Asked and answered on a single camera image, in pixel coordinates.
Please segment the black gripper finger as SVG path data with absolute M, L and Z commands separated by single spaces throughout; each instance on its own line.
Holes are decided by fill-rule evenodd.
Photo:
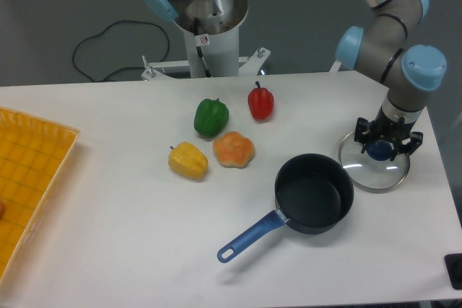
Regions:
M 358 118 L 354 129 L 354 141 L 361 144 L 361 153 L 364 154 L 372 143 L 371 125 L 365 118 Z
M 393 138 L 391 141 L 392 152 L 389 160 L 393 161 L 398 155 L 405 154 L 407 156 L 412 155 L 423 143 L 424 135 L 422 132 L 411 132 L 409 137 L 406 139 L 406 143 L 398 138 Z

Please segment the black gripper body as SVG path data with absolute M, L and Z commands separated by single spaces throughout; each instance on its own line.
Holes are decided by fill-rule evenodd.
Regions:
M 387 141 L 392 143 L 393 140 L 404 141 L 410 137 L 411 130 L 415 122 L 406 123 L 401 120 L 391 120 L 382 109 L 370 125 L 370 134 L 372 141 Z

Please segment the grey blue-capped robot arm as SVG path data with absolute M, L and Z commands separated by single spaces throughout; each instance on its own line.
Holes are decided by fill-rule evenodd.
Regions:
M 413 131 L 429 96 L 447 70 L 445 56 L 429 45 L 403 49 L 409 32 L 425 18 L 429 0 L 365 0 L 374 12 L 368 27 L 351 27 L 340 39 L 335 57 L 344 67 L 386 86 L 388 93 L 372 121 L 360 118 L 354 140 L 377 161 L 413 154 L 423 142 Z M 191 76 L 254 74 L 254 58 L 239 62 L 239 28 L 247 0 L 144 0 L 160 18 L 182 31 Z

